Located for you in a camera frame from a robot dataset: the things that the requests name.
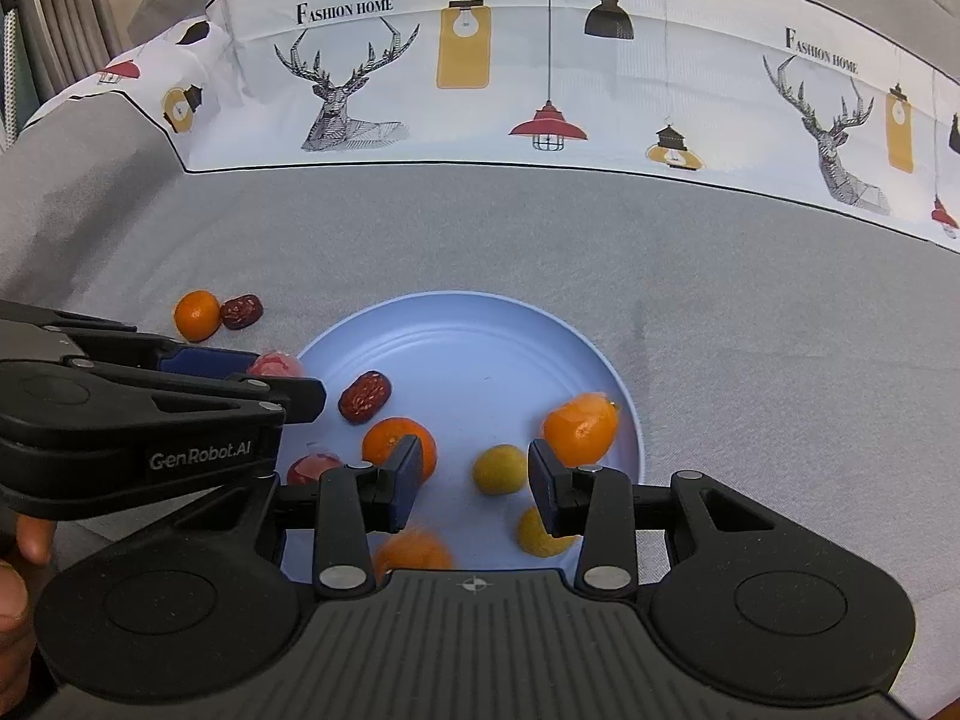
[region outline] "red date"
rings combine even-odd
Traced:
[[[240,295],[220,307],[220,319],[227,330],[243,330],[263,316],[263,303],[256,295]]]
[[[378,370],[368,370],[344,390],[337,408],[352,425],[369,422],[390,398],[394,388]]]

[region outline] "orange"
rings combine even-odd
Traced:
[[[187,341],[205,341],[220,327],[219,300],[206,290],[184,295],[174,309],[174,324]]]
[[[453,557],[433,533],[408,529],[390,536],[373,554],[373,571],[378,581],[395,568],[449,571],[453,569]]]
[[[544,420],[544,438],[565,466],[598,463],[607,454],[620,423],[616,404],[603,392],[584,392],[552,410]]]
[[[360,455],[368,463],[375,466],[382,466],[394,447],[400,443],[404,436],[416,436],[421,440],[424,446],[424,475],[421,484],[433,475],[437,467],[437,442],[433,440],[429,430],[419,422],[407,419],[405,416],[391,416],[383,419],[373,425],[363,436],[363,445],[360,447]]]

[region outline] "peeled orange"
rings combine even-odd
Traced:
[[[546,416],[544,438],[565,466],[587,466],[607,454],[619,424],[611,399],[603,392],[584,392]]]

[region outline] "antler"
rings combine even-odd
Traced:
[[[318,95],[318,97],[326,100],[328,93],[330,91],[330,74],[325,71],[320,66],[320,52],[317,52],[317,55],[313,59],[313,70],[309,70],[306,66],[306,62],[301,62],[299,58],[299,42],[304,40],[304,35],[306,34],[306,29],[301,32],[301,36],[296,38],[294,45],[290,47],[290,59],[287,60],[284,58],[280,49],[277,47],[277,44],[274,44],[274,51],[277,52],[277,58],[283,63],[283,66],[291,71],[294,76],[299,76],[301,79],[306,79],[308,81],[313,81],[316,84],[313,87],[313,91]]]
[[[853,115],[850,116],[847,113],[847,101],[842,97],[840,98],[841,114],[833,119],[833,127],[830,128],[830,135],[834,137],[847,127],[859,127],[864,124],[870,118],[870,112],[874,109],[874,98],[870,98],[870,105],[866,111],[863,110],[863,98],[860,95],[860,90],[856,88],[853,79],[850,79],[850,84],[853,86],[853,93],[856,94],[856,111],[853,111]]]
[[[808,129],[814,127],[819,132],[822,132],[823,128],[820,127],[817,122],[816,111],[810,103],[803,99],[803,81],[800,81],[800,89],[797,90],[795,97],[793,95],[793,87],[787,86],[786,67],[796,58],[795,56],[791,56],[784,64],[781,64],[779,68],[776,68],[776,79],[774,79],[774,74],[770,70],[770,65],[767,64],[767,57],[763,57],[763,66],[767,69],[767,76],[769,76],[770,83],[774,85],[774,88],[779,92],[781,98],[784,98],[784,100],[800,111],[800,114],[803,116],[803,122],[808,125]]]
[[[354,70],[349,81],[344,84],[344,92],[346,92],[348,95],[353,94],[365,83],[367,83],[367,76],[374,70],[379,70],[380,68],[389,65],[392,61],[399,59],[400,55],[402,55],[405,50],[409,49],[410,44],[414,42],[416,35],[419,34],[419,25],[416,25],[416,29],[414,29],[413,34],[410,35],[410,38],[407,40],[407,42],[403,45],[400,45],[400,30],[395,29],[394,26],[382,16],[380,17],[380,20],[387,25],[387,29],[392,33],[390,47],[387,47],[387,49],[384,50],[383,55],[377,59],[376,53],[373,51],[373,43],[367,44],[367,61]]]

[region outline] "black pendant lamp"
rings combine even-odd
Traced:
[[[950,131],[950,148],[960,154],[960,116],[953,114],[953,129]]]
[[[587,13],[584,34],[632,40],[634,25],[630,21],[630,15],[617,4],[616,0],[600,0],[600,4]]]

